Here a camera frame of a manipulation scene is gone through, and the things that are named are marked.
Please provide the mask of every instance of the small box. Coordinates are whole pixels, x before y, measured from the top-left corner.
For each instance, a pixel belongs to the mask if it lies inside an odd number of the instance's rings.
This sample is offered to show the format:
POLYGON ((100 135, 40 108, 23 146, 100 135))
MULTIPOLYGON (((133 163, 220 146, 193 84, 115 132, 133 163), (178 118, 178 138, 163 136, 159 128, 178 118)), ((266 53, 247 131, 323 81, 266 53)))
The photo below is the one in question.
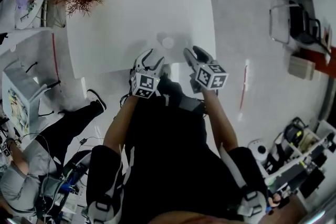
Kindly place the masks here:
POLYGON ((159 78, 141 73, 135 73, 131 80, 132 94, 147 99, 152 96, 160 82, 159 78))
POLYGON ((199 65, 195 80, 208 90, 222 89, 228 73, 218 64, 199 65))

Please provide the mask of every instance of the person sitting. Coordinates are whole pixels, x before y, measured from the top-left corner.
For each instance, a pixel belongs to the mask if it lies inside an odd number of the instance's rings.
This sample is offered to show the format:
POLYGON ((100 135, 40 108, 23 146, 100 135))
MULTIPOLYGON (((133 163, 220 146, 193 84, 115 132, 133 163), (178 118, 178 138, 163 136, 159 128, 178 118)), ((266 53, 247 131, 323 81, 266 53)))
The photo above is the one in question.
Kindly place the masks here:
POLYGON ((106 110, 93 90, 87 91, 89 105, 73 112, 43 130, 22 152, 11 138, 6 140, 13 161, 0 179, 0 211, 3 219, 34 216, 41 179, 62 173, 67 148, 74 137, 106 110))
MULTIPOLYGON (((209 149, 203 114, 176 105, 184 94, 181 86, 167 77, 161 77, 158 90, 164 96, 152 96, 148 100, 129 96, 107 130, 103 145, 93 148, 85 214, 91 223, 111 220, 97 219, 100 212, 93 214, 98 206, 106 211, 106 206, 110 206, 106 205, 107 201, 118 201, 118 195, 110 198, 106 193, 114 186, 115 193, 120 192, 118 182, 125 180, 120 171, 120 149, 125 145, 128 160, 134 165, 129 177, 126 176, 121 219, 116 223, 242 221, 244 218, 237 208, 244 191, 226 164, 209 149)), ((257 163, 249 149, 238 146, 236 133, 216 92, 202 89, 202 94, 216 150, 226 151, 248 186, 267 197, 257 163)), ((115 204, 118 207, 112 206, 117 214, 120 200, 115 204)))
POLYGON ((281 202, 281 195, 278 193, 272 194, 268 191, 268 204, 266 208, 266 213, 272 211, 274 208, 278 207, 281 202))

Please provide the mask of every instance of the leg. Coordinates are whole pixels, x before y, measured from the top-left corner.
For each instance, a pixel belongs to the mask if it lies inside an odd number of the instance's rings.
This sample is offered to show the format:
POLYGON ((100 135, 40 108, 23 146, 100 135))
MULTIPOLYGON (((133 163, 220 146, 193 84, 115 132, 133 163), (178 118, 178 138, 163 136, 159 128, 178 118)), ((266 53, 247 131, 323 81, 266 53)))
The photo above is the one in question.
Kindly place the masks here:
POLYGON ((282 145, 281 144, 276 144, 276 147, 277 147, 277 152, 278 152, 278 155, 279 155, 279 161, 278 161, 278 164, 280 166, 283 166, 284 163, 285 163, 285 160, 286 160, 286 157, 285 157, 285 151, 284 149, 282 148, 282 145))
POLYGON ((270 162, 270 164, 273 166, 270 173, 273 174, 275 173, 277 170, 279 170, 279 168, 281 167, 281 165, 279 165, 279 162, 276 161, 273 157, 272 154, 268 154, 267 156, 267 160, 270 162))
POLYGON ((53 87, 59 85, 60 83, 61 83, 61 81, 59 80, 59 81, 57 81, 57 82, 55 82, 55 83, 53 83, 51 85, 48 85, 47 87, 48 87, 48 89, 52 89, 53 87))
POLYGON ((42 147, 50 151, 52 158, 56 157, 64 164, 67 148, 72 139, 81 134, 85 127, 106 109, 105 104, 99 100, 92 101, 74 112, 68 112, 55 124, 47 127, 36 137, 42 147))

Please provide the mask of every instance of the white floor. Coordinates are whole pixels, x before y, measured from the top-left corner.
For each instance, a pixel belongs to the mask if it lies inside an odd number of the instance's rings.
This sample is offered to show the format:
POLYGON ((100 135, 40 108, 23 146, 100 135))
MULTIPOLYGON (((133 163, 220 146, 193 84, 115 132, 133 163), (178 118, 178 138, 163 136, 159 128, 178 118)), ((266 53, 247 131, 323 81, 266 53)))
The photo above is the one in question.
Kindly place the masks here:
MULTIPOLYGON (((239 144, 246 146, 251 140, 263 138, 271 145, 295 116, 306 123, 315 121, 324 98, 328 77, 315 72, 312 81, 302 80, 287 73, 289 56, 296 47, 293 40, 289 47, 283 47, 269 38, 268 20, 271 5, 285 0, 212 0, 217 43, 217 60, 229 73, 226 86, 219 92, 219 99, 238 137, 239 144), (246 92, 242 108, 242 90, 246 69, 246 92)), ((286 13, 276 14, 276 34, 286 37, 286 13)), ((44 110, 78 109, 88 102, 87 89, 95 89, 107 104, 108 109, 98 116, 85 131, 74 139, 68 148, 66 160, 79 148, 79 141, 94 136, 103 138, 119 110, 119 100, 129 90, 129 71, 105 73, 94 77, 74 79, 71 67, 67 33, 55 28, 57 63, 61 86, 49 91, 43 101, 44 110)), ((0 57, 0 68, 12 59, 19 58, 25 68, 35 61, 39 64, 29 72, 40 82, 57 80, 52 53, 51 33, 40 33, 17 46, 14 53, 0 57)), ((179 66, 179 79, 183 81, 185 93, 188 89, 188 75, 191 70, 186 64, 179 66)), ((48 116, 50 123, 56 120, 48 116)), ((206 118, 209 145, 214 148, 211 127, 206 118)), ((102 143, 90 138, 80 148, 84 150, 102 143)))

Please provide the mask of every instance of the red stripe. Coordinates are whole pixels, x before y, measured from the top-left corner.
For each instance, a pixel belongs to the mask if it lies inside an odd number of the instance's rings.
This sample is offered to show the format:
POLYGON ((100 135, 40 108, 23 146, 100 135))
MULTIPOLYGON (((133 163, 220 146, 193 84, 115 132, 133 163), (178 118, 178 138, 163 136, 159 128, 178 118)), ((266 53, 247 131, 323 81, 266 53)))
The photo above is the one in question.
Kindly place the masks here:
POLYGON ((241 107, 243 106, 243 100, 244 100, 244 95, 245 95, 246 71, 247 71, 247 66, 245 66, 243 92, 241 93, 242 95, 241 95, 241 100, 240 100, 239 111, 241 110, 241 107))
POLYGON ((56 61, 56 49, 55 49, 55 35, 54 33, 52 35, 52 43, 53 43, 53 51, 54 51, 54 62, 55 62, 55 69, 56 69, 56 75, 57 75, 57 80, 59 81, 59 74, 58 74, 58 68, 57 68, 57 61, 56 61))

